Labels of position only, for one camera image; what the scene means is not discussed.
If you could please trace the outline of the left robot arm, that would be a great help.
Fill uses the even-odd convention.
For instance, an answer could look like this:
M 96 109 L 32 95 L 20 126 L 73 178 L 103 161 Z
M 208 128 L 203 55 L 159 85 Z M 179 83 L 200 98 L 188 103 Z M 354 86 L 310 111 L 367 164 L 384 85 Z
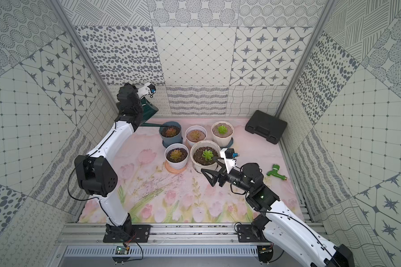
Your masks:
M 136 86 L 126 83 L 119 89 L 118 117 L 107 135 L 87 155 L 75 159 L 79 188 L 96 201 L 107 217 L 105 242 L 128 242 L 134 236 L 131 217 L 118 197 L 118 175 L 113 162 L 123 143 L 137 130 L 143 108 Z

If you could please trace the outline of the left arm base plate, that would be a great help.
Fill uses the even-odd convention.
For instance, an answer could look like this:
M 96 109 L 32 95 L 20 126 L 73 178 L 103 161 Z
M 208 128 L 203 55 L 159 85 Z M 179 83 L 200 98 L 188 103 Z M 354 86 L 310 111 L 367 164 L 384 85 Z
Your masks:
M 106 231 L 103 238 L 104 243 L 147 243 L 151 225 L 123 225 L 113 226 L 106 224 Z

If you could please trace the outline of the small white pot reddish succulent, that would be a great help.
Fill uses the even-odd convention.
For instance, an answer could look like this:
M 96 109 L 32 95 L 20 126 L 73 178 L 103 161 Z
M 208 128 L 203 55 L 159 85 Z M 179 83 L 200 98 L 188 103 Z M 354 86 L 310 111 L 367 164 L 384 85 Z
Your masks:
M 186 131 L 187 145 L 191 148 L 197 142 L 205 140 L 207 130 L 199 125 L 190 126 Z

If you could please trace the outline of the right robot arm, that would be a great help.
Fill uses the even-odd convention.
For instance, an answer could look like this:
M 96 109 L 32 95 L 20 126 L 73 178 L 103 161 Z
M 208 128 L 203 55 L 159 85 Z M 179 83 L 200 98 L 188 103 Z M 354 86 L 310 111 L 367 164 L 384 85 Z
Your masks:
M 220 170 L 202 169 L 211 186 L 229 183 L 246 193 L 246 201 L 259 215 L 253 220 L 254 235 L 280 247 L 304 267 L 353 267 L 352 251 L 345 245 L 337 246 L 300 220 L 264 184 L 264 176 L 257 163 L 228 169 L 219 158 L 214 158 Z

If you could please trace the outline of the large white pot green succulent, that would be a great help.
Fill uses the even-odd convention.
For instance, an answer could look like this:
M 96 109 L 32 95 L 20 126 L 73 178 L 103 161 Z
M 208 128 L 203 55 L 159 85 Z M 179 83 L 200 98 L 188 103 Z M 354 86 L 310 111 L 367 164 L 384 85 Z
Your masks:
M 193 168 L 201 173 L 202 169 L 216 170 L 218 164 L 213 160 L 219 156 L 220 147 L 213 141 L 204 140 L 195 143 L 190 150 Z

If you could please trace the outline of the white pot yellow-green succulent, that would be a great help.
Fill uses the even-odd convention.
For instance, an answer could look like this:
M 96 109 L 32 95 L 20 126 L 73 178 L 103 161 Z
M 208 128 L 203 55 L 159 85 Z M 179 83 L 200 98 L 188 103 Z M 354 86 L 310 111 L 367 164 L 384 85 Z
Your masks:
M 171 167 L 179 170 L 187 165 L 189 150 L 183 144 L 172 144 L 166 148 L 164 155 Z

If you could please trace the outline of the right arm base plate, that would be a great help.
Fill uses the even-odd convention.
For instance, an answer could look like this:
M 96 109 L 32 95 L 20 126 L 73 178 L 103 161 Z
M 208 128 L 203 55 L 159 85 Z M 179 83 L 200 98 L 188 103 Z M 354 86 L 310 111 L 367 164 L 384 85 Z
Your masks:
M 234 230 L 238 235 L 240 243 L 259 243 L 265 242 L 262 231 L 252 224 L 235 223 Z

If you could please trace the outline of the dark green watering can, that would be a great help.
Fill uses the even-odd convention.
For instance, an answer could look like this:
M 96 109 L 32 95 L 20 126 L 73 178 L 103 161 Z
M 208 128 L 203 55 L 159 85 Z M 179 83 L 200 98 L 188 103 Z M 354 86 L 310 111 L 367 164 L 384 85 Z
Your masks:
M 156 106 L 150 103 L 145 97 L 141 99 L 141 106 L 143 108 L 143 115 L 140 127 L 168 127 L 167 124 L 157 124 L 148 122 L 159 110 Z

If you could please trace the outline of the white pot brown soil succulent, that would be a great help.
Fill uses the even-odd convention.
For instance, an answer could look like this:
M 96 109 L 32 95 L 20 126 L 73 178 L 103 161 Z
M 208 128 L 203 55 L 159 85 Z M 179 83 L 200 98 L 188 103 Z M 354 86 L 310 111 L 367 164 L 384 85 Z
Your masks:
M 226 121 L 218 121 L 211 127 L 213 141 L 221 148 L 226 146 L 233 137 L 234 127 Z

